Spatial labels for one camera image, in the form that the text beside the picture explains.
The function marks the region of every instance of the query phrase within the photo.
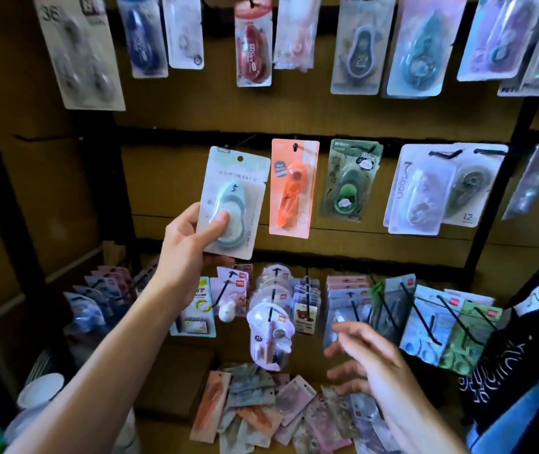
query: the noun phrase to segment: vertical black post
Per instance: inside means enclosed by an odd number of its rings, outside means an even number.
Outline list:
[[[475,273],[475,269],[478,266],[479,258],[482,256],[484,246],[488,240],[490,230],[494,225],[496,214],[498,213],[499,206],[502,198],[507,190],[507,185],[511,179],[515,167],[517,166],[520,156],[517,154],[522,150],[527,149],[527,140],[530,139],[530,127],[532,121],[538,111],[539,97],[526,97],[522,103],[522,107],[519,110],[518,120],[515,124],[515,129],[511,135],[511,143],[509,147],[509,156],[503,159],[502,165],[498,174],[496,175],[495,182],[492,186],[490,196],[486,201],[484,213],[482,219],[479,221],[478,228],[473,237],[473,243],[465,262],[465,269],[469,270],[472,274]],[[462,286],[461,290],[469,290],[473,280],[470,280],[469,286]]]
[[[26,221],[0,152],[0,235],[26,303],[46,334],[60,372],[69,380],[76,372],[63,334],[60,300],[47,287]]]
[[[121,142],[110,111],[72,111],[103,240],[125,245],[134,274],[141,260],[122,166]]]

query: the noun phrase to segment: hand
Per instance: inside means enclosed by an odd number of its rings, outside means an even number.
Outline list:
[[[335,323],[333,330],[339,338],[325,355],[345,352],[353,359],[329,370],[328,378],[366,378],[337,386],[337,393],[363,392],[374,397],[395,441],[408,454],[467,452],[425,397],[393,343],[362,322]]]
[[[185,309],[196,294],[200,272],[204,266],[227,266],[235,264],[233,258],[203,253],[210,243],[216,241],[229,222],[228,212],[218,213],[200,234],[195,234],[200,203],[190,205],[167,226],[158,268],[148,283],[152,290],[160,290]]]

